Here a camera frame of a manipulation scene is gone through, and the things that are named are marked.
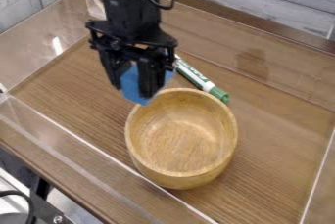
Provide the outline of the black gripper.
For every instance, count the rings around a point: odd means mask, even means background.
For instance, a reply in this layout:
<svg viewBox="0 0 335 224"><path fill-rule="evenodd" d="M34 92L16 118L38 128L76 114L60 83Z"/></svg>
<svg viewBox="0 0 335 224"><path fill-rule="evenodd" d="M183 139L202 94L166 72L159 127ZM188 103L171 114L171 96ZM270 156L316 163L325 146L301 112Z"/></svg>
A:
<svg viewBox="0 0 335 224"><path fill-rule="evenodd" d="M139 95L148 99L164 84L164 71L174 68L176 39L159 27L160 11L174 1L101 0L105 19L88 21L89 47L97 52L111 85L120 90L120 78L137 64Z"/></svg>

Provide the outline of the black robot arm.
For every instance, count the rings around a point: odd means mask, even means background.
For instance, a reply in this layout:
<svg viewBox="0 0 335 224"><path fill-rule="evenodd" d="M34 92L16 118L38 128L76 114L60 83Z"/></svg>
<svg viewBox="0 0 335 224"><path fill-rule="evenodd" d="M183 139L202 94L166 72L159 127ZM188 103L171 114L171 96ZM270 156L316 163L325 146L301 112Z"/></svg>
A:
<svg viewBox="0 0 335 224"><path fill-rule="evenodd" d="M150 99L175 68L176 39L160 29L160 12L174 8L159 0L101 0L105 19L89 21L89 48L111 85Z"/></svg>

